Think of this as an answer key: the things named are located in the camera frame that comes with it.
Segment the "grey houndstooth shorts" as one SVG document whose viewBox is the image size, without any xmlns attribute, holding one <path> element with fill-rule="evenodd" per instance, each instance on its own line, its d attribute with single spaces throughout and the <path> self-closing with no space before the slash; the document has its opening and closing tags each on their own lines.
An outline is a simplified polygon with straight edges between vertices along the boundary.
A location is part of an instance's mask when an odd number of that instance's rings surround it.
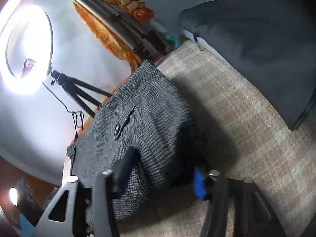
<svg viewBox="0 0 316 237">
<path fill-rule="evenodd" d="M 209 102 L 220 91 L 210 65 L 144 62 L 68 147 L 80 179 L 111 168 L 129 147 L 138 153 L 126 193 L 113 202 L 122 236 L 198 234 L 193 170 L 228 173 L 238 151 Z"/>
</svg>

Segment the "beige plaid bed cover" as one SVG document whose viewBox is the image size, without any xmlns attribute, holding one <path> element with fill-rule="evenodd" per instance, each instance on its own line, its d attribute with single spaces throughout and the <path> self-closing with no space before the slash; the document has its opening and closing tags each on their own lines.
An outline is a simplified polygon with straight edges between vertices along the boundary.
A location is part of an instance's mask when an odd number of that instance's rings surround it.
<svg viewBox="0 0 316 237">
<path fill-rule="evenodd" d="M 264 96 L 232 66 L 193 41 L 160 70 L 194 110 L 207 135 L 212 168 L 254 179 L 287 236 L 315 236 L 315 106 L 291 131 Z M 200 236 L 208 202 L 176 189 L 119 222 L 120 236 Z"/>
</svg>

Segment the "black tripod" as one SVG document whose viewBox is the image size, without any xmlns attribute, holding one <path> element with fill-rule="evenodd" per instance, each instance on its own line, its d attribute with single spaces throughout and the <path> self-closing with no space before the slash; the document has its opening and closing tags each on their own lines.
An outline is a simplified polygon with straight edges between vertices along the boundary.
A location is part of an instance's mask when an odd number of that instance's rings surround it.
<svg viewBox="0 0 316 237">
<path fill-rule="evenodd" d="M 82 99 L 90 102 L 97 108 L 101 106 L 101 102 L 97 101 L 95 98 L 93 98 L 80 88 L 83 87 L 85 89 L 88 89 L 90 91 L 93 91 L 95 93 L 101 94 L 109 98 L 111 98 L 112 96 L 110 93 L 103 91 L 102 89 L 99 89 L 76 78 L 67 76 L 63 73 L 53 70 L 51 66 L 48 67 L 47 76 L 49 76 L 52 80 L 51 86 L 54 84 L 60 85 L 63 88 L 63 90 L 92 118 L 95 117 L 96 113 Z"/>
</svg>

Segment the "folded metal stand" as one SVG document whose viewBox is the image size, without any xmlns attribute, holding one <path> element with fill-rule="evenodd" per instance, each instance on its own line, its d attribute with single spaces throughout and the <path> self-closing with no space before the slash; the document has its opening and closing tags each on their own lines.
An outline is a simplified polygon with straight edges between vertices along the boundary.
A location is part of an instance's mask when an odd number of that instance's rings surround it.
<svg viewBox="0 0 316 237">
<path fill-rule="evenodd" d="M 153 10 L 139 0 L 73 0 L 112 31 L 141 60 L 166 55 L 166 43 L 150 25 Z"/>
</svg>

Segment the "folded dark clothes stack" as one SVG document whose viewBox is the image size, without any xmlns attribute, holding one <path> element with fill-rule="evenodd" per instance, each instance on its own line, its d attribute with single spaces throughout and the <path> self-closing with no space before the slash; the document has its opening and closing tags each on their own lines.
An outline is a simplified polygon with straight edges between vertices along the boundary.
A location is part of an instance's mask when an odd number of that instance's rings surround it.
<svg viewBox="0 0 316 237">
<path fill-rule="evenodd" d="M 297 130 L 315 104 L 315 16 L 302 0 L 215 0 L 178 25 L 203 39 Z"/>
</svg>

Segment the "orange patterned cloth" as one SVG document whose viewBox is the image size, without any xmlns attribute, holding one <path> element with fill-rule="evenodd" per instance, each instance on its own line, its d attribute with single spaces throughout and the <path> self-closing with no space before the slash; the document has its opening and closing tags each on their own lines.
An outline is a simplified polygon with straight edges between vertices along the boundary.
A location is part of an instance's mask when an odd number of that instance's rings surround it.
<svg viewBox="0 0 316 237">
<path fill-rule="evenodd" d="M 100 43 L 135 72 L 146 59 L 158 62 L 181 45 L 141 0 L 71 0 Z"/>
</svg>

